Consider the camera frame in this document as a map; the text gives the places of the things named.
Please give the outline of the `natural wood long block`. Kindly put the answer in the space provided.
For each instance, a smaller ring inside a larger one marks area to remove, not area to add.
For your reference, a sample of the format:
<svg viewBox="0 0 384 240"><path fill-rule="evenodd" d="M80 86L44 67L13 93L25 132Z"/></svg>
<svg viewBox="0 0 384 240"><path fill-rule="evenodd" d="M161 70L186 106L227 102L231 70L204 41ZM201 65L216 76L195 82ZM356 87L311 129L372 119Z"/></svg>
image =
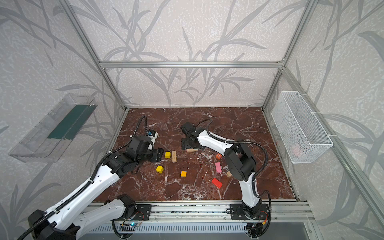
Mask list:
<svg viewBox="0 0 384 240"><path fill-rule="evenodd" d="M172 162L173 163L177 162L177 151L172 151Z"/></svg>

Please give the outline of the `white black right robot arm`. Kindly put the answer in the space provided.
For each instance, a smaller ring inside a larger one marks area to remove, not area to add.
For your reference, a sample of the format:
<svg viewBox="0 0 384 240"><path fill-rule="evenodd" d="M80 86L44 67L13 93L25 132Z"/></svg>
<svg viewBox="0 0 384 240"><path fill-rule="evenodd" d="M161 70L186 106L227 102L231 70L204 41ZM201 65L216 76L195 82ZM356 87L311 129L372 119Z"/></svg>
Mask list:
<svg viewBox="0 0 384 240"><path fill-rule="evenodd" d="M202 128L186 122L181 126L183 134L182 149L204 149L210 148L224 156L232 176L240 183L242 190L242 204L245 215L253 220L261 211L262 200L258 193L256 177L268 164L269 155L260 144L245 140L230 140L212 133L208 127ZM254 145L264 153L263 165L256 170L257 159L249 148Z"/></svg>

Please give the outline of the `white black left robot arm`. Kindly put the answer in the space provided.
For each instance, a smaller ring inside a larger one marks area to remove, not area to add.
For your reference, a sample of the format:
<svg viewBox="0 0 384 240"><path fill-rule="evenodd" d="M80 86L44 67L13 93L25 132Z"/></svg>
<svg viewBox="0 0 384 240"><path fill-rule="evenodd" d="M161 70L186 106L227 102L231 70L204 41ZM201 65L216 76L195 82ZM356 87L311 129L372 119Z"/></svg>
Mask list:
<svg viewBox="0 0 384 240"><path fill-rule="evenodd" d="M96 210L84 209L104 190L133 172L144 162L160 162L164 150L155 149L158 133L145 125L144 135L134 132L131 139L119 149L109 151L97 164L92 175L71 194L46 211L36 210L29 217L29 229L20 240L31 235L35 240L77 240L108 221L134 218L138 209L128 195L118 196Z"/></svg>

